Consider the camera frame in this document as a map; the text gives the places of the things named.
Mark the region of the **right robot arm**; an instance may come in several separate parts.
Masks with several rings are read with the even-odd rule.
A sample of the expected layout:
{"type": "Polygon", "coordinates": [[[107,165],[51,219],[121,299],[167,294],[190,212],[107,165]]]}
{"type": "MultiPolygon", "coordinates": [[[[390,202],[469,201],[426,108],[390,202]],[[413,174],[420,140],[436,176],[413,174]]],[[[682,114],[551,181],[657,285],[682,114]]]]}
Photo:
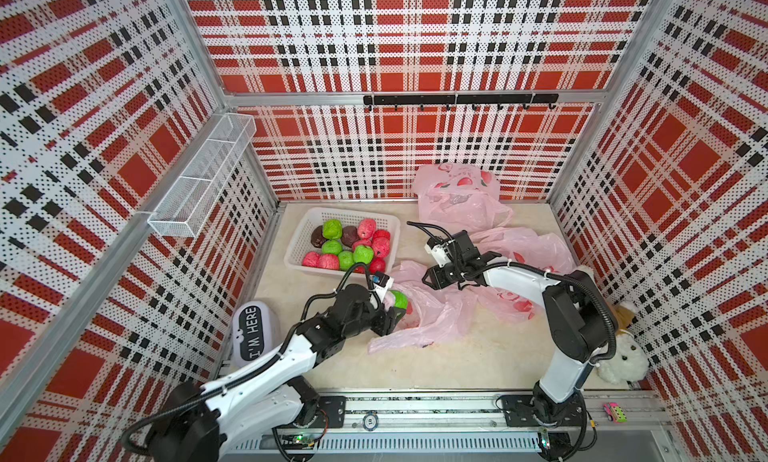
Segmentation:
{"type": "Polygon", "coordinates": [[[489,287],[544,309],[555,351],[534,385],[530,405],[539,425],[560,425],[592,368],[616,354],[617,322],[592,277],[581,270],[556,274],[496,252],[482,254],[465,231],[451,235],[433,224],[414,226],[427,234],[425,250],[436,262],[422,278],[427,287],[489,287]]]}

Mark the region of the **pink plastic bag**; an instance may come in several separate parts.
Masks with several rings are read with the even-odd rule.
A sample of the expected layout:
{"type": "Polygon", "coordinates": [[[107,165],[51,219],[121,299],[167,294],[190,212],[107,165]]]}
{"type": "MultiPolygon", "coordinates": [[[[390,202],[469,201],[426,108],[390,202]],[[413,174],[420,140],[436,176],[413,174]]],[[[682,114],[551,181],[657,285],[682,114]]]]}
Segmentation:
{"type": "Polygon", "coordinates": [[[412,183],[419,221],[449,232],[505,226],[514,211],[500,201],[501,186],[488,171],[466,164],[421,166],[412,183]]]}
{"type": "Polygon", "coordinates": [[[422,282],[426,271],[422,264],[404,261],[390,273],[394,292],[407,299],[406,315],[390,335],[369,342],[369,354],[453,342],[469,333],[477,296],[455,286],[433,290],[422,282]]]}
{"type": "MultiPolygon", "coordinates": [[[[570,274],[577,264],[557,234],[538,235],[529,228],[493,228],[476,232],[471,241],[481,254],[496,252],[514,262],[542,271],[570,274]]],[[[468,287],[477,302],[505,323],[528,321],[542,312],[534,302],[506,289],[468,287]]]]}

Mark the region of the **dark red apple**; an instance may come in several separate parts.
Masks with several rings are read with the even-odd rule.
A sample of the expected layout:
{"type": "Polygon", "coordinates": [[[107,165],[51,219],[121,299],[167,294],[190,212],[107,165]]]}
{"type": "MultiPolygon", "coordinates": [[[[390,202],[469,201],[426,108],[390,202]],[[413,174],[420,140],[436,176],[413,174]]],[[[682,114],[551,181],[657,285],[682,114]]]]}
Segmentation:
{"type": "Polygon", "coordinates": [[[323,226],[317,226],[311,233],[310,236],[310,243],[314,248],[320,249],[327,239],[324,237],[323,234],[323,226]]]}
{"type": "Polygon", "coordinates": [[[358,240],[360,240],[360,237],[358,236],[358,230],[355,226],[345,226],[342,229],[340,241],[344,246],[352,247],[358,240]]]}

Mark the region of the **green apple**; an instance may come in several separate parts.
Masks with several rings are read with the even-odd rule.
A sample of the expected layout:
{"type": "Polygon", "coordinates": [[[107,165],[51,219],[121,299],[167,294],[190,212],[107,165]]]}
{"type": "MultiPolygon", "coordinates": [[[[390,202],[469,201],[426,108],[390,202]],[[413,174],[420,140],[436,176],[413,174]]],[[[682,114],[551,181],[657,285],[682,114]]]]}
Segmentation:
{"type": "Polygon", "coordinates": [[[321,246],[321,251],[324,255],[338,256],[344,251],[344,247],[339,240],[327,240],[321,246]]]}
{"type": "Polygon", "coordinates": [[[368,265],[373,261],[374,257],[374,250],[367,245],[358,245],[353,252],[353,262],[355,264],[362,263],[368,265]]]}
{"type": "Polygon", "coordinates": [[[403,293],[396,290],[392,290],[390,294],[393,297],[393,300],[394,300],[393,306],[395,308],[404,310],[405,312],[409,310],[408,298],[403,293]]]}
{"type": "Polygon", "coordinates": [[[338,254],[339,270],[348,271],[354,264],[354,255],[350,251],[342,251],[338,254]]]}
{"type": "Polygon", "coordinates": [[[343,224],[336,219],[330,219],[322,225],[322,236],[326,240],[340,240],[343,237],[343,224]]]}

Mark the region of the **pink red apple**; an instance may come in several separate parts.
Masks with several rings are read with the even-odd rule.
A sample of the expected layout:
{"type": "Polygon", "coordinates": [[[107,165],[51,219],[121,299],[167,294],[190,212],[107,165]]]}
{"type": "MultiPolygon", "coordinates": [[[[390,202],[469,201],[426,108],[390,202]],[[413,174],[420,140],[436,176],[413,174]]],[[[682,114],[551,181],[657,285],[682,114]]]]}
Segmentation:
{"type": "Polygon", "coordinates": [[[317,252],[307,252],[301,262],[303,267],[317,268],[319,266],[319,260],[321,255],[317,252]]]}
{"type": "Polygon", "coordinates": [[[363,219],[357,227],[357,236],[360,240],[371,240],[377,231],[377,223],[374,219],[363,219]]]}
{"type": "Polygon", "coordinates": [[[391,251],[391,244],[388,238],[375,238],[371,243],[374,256],[377,258],[386,258],[391,251]]]}
{"type": "Polygon", "coordinates": [[[371,247],[371,245],[372,245],[372,239],[361,239],[361,240],[356,241],[353,244],[352,248],[354,250],[354,249],[356,249],[357,247],[360,247],[360,246],[371,247]]]}
{"type": "Polygon", "coordinates": [[[318,258],[317,267],[322,270],[338,271],[340,269],[340,261],[337,255],[322,254],[318,258]]]}

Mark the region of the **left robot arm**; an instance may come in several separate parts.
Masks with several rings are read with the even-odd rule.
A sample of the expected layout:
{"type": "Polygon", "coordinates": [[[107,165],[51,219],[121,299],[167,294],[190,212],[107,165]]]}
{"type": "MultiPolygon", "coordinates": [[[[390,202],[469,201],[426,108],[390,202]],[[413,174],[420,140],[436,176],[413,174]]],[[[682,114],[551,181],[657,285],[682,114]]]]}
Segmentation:
{"type": "Polygon", "coordinates": [[[340,352],[349,338],[366,331],[391,334],[409,306],[384,276],[329,297],[330,307],[303,317],[279,347],[246,367],[202,386],[177,386],[160,412],[124,430],[122,448],[154,461],[216,461],[250,434],[296,419],[309,424],[313,417],[306,409],[318,395],[304,374],[340,352]]]}

